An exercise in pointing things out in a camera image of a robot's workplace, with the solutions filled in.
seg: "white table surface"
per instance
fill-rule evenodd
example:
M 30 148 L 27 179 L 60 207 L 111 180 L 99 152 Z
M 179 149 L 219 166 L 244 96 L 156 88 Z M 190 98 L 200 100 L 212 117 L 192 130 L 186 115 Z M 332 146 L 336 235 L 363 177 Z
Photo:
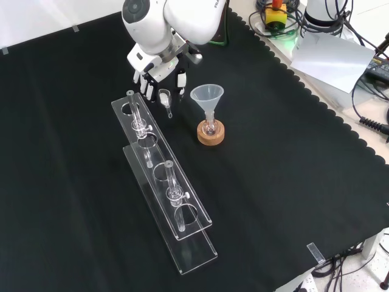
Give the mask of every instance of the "white table surface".
M 230 7 L 236 12 L 243 21 L 248 23 L 249 15 L 256 10 L 256 0 L 230 0 Z M 354 28 L 365 38 L 371 40 L 372 43 L 378 45 L 381 43 L 385 35 L 389 32 L 387 24 L 384 24 L 385 16 L 389 14 L 389 0 L 374 0 L 374 5 L 369 3 L 369 7 L 366 5 L 367 1 L 355 0 L 353 20 L 351 21 Z M 293 70 L 298 75 L 305 86 L 312 91 L 312 94 L 319 97 L 321 102 L 328 105 L 328 108 L 334 110 L 337 116 L 341 117 L 345 123 L 351 126 L 352 130 L 359 134 L 359 137 L 366 141 L 367 146 L 375 150 L 376 154 L 383 157 L 387 164 L 389 164 L 389 144 L 386 144 L 386 137 L 377 134 L 369 128 L 359 123 L 358 116 L 355 114 L 352 108 L 338 109 L 333 107 L 331 102 L 332 96 L 327 90 L 323 90 L 320 86 L 320 82 L 312 82 L 311 77 L 307 77 L 301 72 L 297 72 L 295 69 L 290 68 L 291 61 L 268 39 L 262 39 L 271 51 L 275 53 L 282 63 L 286 64 L 289 69 Z M 362 90 L 356 92 L 356 94 L 367 94 L 369 97 L 373 97 L 371 94 L 365 93 Z M 389 108 L 389 103 L 378 100 L 377 98 L 369 99 L 357 106 L 358 112 L 369 119 L 373 119 L 376 122 L 387 123 L 386 113 Z

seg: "white paper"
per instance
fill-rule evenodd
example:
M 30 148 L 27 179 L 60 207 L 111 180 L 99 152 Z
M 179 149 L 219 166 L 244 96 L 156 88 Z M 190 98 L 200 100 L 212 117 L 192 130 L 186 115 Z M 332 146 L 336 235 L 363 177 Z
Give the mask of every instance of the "white paper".
M 292 68 L 350 93 L 374 51 L 327 33 L 306 33 Z

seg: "test tube holder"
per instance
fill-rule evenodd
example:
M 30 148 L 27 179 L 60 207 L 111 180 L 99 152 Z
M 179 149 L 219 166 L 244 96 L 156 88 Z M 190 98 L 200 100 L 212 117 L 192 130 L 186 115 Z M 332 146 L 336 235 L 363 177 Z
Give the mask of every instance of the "test tube holder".
M 174 264 L 183 275 L 218 257 L 205 232 L 205 229 L 212 225 L 212 221 L 142 96 L 132 91 L 128 91 L 127 95 L 112 102 L 112 107 L 130 142 L 123 151 Z M 134 130 L 129 97 L 136 102 L 140 118 L 145 124 L 147 136 L 144 139 L 140 139 Z M 167 161 L 173 162 L 177 182 L 183 190 L 182 200 L 177 207 L 172 206 L 168 196 L 169 187 L 164 168 Z M 177 222 L 177 214 L 182 215 L 184 226 Z

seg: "acrylic piece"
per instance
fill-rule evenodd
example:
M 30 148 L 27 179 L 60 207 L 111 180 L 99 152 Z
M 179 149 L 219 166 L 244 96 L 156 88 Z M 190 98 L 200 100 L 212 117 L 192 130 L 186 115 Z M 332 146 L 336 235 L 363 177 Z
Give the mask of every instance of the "acrylic piece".
M 126 157 L 179 272 L 217 258 L 205 233 L 212 221 L 142 96 L 129 92 L 112 107 L 131 143 L 124 148 Z

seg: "wall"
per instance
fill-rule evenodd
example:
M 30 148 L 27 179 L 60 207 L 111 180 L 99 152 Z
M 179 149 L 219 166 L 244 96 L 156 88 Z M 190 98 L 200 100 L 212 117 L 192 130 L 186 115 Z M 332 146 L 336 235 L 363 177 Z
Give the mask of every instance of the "wall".
M 0 48 L 122 9 L 124 0 L 0 0 Z

